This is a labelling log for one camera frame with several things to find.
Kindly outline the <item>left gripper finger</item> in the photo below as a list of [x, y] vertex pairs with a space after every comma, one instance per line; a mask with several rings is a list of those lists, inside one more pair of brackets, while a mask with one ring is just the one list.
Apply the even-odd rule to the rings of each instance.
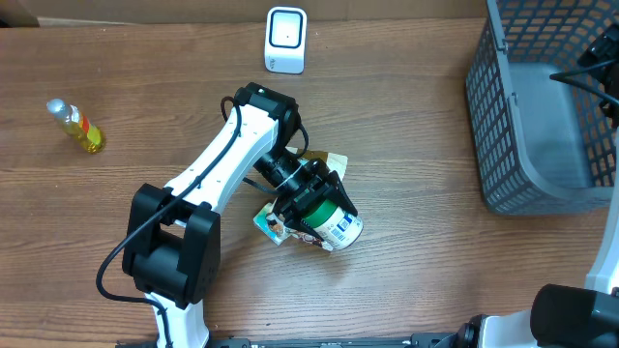
[[324, 241], [324, 239], [322, 237], [320, 237], [313, 228], [309, 227], [304, 222], [304, 220], [302, 219], [301, 216], [291, 215], [289, 217], [286, 217], [284, 219], [284, 225], [287, 228], [295, 230], [297, 232], [309, 234], [309, 235], [313, 236], [315, 239], [317, 239], [318, 241], [321, 241], [321, 242]]
[[358, 215], [358, 210], [347, 195], [337, 171], [331, 172], [331, 181], [335, 190], [335, 193], [333, 195], [333, 197], [335, 198], [335, 203], [345, 212], [350, 213], [354, 217], [356, 217]]

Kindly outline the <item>white barcode snack packet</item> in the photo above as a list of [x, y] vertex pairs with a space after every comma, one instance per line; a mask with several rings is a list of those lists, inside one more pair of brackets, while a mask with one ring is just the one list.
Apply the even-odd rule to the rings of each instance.
[[319, 240], [318, 238], [312, 236], [311, 234], [308, 234], [308, 233], [305, 233], [305, 232], [299, 232], [299, 231], [296, 231], [296, 230], [292, 230], [290, 232], [290, 235], [292, 237], [294, 237], [295, 239], [297, 239], [297, 240], [299, 240], [301, 242], [304, 242], [306, 244], [310, 244], [310, 245], [313, 245], [313, 246], [316, 246], [316, 247], [321, 247], [322, 249], [327, 250], [327, 251], [333, 251], [334, 250], [334, 248], [330, 244], [328, 244], [327, 242]]

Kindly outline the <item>teal tissue pack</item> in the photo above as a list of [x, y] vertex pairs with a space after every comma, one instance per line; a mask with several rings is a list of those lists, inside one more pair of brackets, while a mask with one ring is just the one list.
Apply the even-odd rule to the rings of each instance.
[[272, 202], [267, 203], [252, 219], [256, 228], [264, 233], [277, 246], [291, 236], [290, 230], [284, 226], [278, 216], [273, 213]]

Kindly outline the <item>brown snack packet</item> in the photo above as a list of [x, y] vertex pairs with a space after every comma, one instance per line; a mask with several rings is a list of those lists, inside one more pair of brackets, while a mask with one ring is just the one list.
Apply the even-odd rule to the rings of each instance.
[[341, 180], [344, 178], [346, 171], [348, 157], [335, 153], [329, 153], [324, 151], [306, 150], [306, 152], [299, 158], [301, 164], [306, 164], [310, 160], [323, 160], [330, 171], [336, 171]]

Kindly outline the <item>green lid jar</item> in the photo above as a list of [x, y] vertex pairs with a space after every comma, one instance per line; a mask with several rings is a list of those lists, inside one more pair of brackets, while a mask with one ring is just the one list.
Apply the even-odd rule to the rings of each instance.
[[303, 217], [303, 222], [334, 250], [351, 246], [362, 234], [363, 221], [330, 200]]

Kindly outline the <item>yellow liquid bottle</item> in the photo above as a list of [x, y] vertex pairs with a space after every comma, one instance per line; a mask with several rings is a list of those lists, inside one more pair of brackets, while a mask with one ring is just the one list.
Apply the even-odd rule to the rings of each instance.
[[95, 126], [79, 109], [61, 99], [53, 99], [46, 104], [62, 131], [73, 138], [89, 154], [101, 152], [105, 146], [104, 132]]

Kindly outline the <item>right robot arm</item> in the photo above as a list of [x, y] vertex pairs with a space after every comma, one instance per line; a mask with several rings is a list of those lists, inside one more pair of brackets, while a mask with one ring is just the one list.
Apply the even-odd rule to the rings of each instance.
[[480, 184], [505, 216], [607, 207], [582, 287], [548, 284], [532, 306], [480, 315], [446, 347], [618, 343], [618, 26], [591, 19], [489, 23], [466, 79]]

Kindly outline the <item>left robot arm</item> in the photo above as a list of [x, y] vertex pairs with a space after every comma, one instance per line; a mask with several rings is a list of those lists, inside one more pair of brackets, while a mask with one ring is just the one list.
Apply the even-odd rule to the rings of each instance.
[[251, 169], [274, 188], [272, 213], [284, 228], [335, 250], [364, 228], [339, 174], [287, 149], [303, 127], [293, 98], [251, 82], [223, 101], [232, 104], [225, 125], [195, 162], [133, 197], [122, 269], [155, 312], [156, 347], [207, 345], [203, 299], [221, 261], [221, 215]]

